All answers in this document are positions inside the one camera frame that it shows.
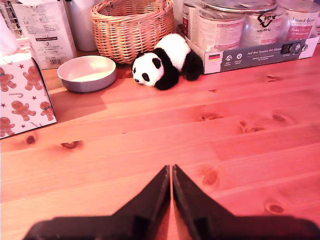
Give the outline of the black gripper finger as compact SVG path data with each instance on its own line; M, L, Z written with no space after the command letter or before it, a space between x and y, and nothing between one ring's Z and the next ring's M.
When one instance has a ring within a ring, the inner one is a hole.
M194 240L231 240L235 216L209 197L175 164L172 169L173 196Z
M171 200L170 166L165 165L154 178L112 216L114 240L153 240Z

